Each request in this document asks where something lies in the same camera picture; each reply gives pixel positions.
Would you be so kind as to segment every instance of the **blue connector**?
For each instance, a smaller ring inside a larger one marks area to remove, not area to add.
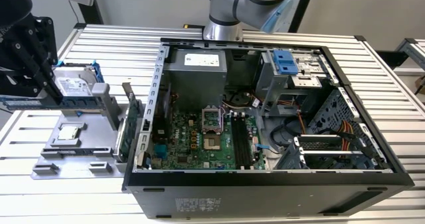
[[[159,158],[167,159],[167,145],[165,144],[156,144],[153,147],[155,155]]]
[[[273,50],[273,61],[277,65],[277,71],[281,75],[298,74],[298,68],[294,64],[293,57],[289,51]]]
[[[100,65],[97,64],[96,60],[92,62],[92,67],[95,68],[96,80],[99,83],[105,83],[104,76],[100,72]]]

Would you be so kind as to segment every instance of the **white wall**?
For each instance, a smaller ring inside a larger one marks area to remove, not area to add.
[[[298,32],[362,35],[378,50],[425,38],[425,0],[312,0]]]
[[[105,24],[180,28],[207,25],[209,0],[97,0]],[[292,18],[284,21],[288,30]],[[242,24],[244,29],[254,29]]]
[[[79,4],[75,2],[71,2],[71,4],[80,22],[84,22]],[[68,35],[71,34],[75,24],[77,23],[68,0],[32,0],[32,15],[48,16],[52,18],[55,25],[56,49],[59,50]]]

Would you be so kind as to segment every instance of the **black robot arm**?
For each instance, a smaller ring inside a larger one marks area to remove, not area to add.
[[[39,98],[45,105],[57,105],[53,21],[32,16],[31,0],[0,0],[0,7],[7,8],[0,9],[0,97]]]

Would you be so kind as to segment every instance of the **green circuit board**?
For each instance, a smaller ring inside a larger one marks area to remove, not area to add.
[[[260,137],[253,117],[245,119],[246,133]],[[209,147],[204,138],[211,134],[203,134],[201,113],[175,113],[172,122],[172,137],[167,150],[167,159],[161,160],[161,169],[236,169],[234,150],[232,143],[231,117],[223,118],[223,132],[219,143],[213,142],[213,148]],[[249,149],[252,148],[252,137],[248,137]],[[264,169],[262,156],[253,162],[254,169]]]

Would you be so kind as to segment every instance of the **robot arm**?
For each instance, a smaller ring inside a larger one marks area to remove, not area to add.
[[[204,39],[241,41],[240,22],[266,33],[280,28],[292,0],[212,0]]]
[[[31,0],[0,0],[0,95],[7,98],[61,98],[53,82],[57,63],[53,21],[31,14]]]

